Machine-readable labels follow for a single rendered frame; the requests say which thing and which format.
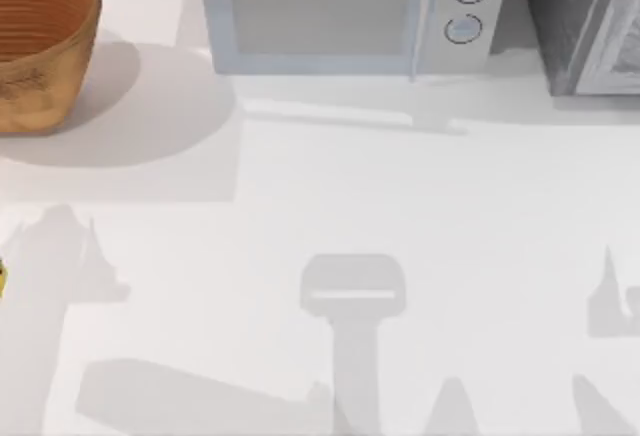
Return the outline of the pale microwave oven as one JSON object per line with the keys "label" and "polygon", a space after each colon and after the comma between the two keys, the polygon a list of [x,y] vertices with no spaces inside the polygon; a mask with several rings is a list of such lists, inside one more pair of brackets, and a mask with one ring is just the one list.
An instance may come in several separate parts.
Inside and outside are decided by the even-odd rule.
{"label": "pale microwave oven", "polygon": [[[432,74],[468,74],[480,70],[490,53],[503,0],[461,4],[456,0],[429,0],[426,31],[417,77]],[[481,19],[483,31],[475,41],[456,45],[444,35],[447,22],[466,14]]]}

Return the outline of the brown wooden basket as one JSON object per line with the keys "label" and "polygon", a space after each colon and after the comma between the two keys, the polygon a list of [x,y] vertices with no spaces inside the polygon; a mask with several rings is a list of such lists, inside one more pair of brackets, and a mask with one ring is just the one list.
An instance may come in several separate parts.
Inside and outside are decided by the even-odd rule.
{"label": "brown wooden basket", "polygon": [[102,0],[0,0],[0,134],[50,130],[71,113]]}

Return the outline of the microwave oven door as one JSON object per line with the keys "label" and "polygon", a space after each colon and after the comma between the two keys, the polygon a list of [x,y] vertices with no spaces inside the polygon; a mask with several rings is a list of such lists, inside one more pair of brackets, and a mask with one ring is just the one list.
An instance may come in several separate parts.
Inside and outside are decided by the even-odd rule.
{"label": "microwave oven door", "polygon": [[228,75],[411,75],[429,0],[203,0]]}

